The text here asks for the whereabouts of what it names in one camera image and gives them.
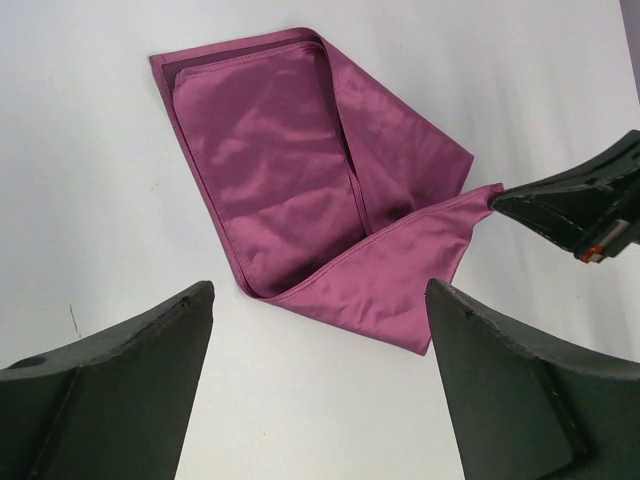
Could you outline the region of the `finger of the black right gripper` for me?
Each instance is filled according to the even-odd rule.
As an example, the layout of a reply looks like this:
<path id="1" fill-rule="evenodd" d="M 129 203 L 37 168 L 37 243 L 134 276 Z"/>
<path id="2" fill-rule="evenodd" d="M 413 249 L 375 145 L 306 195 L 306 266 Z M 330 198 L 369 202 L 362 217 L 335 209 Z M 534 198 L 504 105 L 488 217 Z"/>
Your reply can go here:
<path id="1" fill-rule="evenodd" d="M 639 242 L 639 182 L 611 188 L 577 189 L 497 196 L 492 209 L 520 223 L 583 263 L 600 263 Z"/>
<path id="2" fill-rule="evenodd" d="M 639 131 L 630 130 L 604 152 L 550 177 L 506 190 L 506 193 L 559 192 L 595 188 L 604 192 L 639 188 Z"/>

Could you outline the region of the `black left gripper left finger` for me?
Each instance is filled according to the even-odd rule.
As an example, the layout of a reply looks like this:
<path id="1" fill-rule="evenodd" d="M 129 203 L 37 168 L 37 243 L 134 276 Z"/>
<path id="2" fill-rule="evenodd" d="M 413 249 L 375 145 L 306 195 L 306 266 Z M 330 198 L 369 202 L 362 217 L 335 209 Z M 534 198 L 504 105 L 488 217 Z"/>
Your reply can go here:
<path id="1" fill-rule="evenodd" d="M 172 479 L 213 327 L 214 285 L 1 371 L 4 479 Z"/>

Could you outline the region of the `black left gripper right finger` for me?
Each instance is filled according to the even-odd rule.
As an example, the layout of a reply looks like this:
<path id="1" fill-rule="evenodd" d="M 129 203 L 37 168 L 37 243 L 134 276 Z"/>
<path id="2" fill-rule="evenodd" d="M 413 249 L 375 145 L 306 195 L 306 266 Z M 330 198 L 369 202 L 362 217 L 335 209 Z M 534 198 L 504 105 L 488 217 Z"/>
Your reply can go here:
<path id="1" fill-rule="evenodd" d="M 468 479 L 636 479 L 639 365 L 557 338 L 437 279 L 426 308 Z"/>

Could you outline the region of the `purple satin napkin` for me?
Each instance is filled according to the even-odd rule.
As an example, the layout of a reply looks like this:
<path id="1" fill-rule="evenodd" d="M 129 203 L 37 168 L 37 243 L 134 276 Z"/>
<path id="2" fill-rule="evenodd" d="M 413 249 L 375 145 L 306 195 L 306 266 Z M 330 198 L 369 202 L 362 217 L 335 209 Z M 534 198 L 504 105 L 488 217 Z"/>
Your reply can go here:
<path id="1" fill-rule="evenodd" d="M 308 28 L 149 59 L 233 276 L 249 297 L 418 355 L 503 188 Z"/>

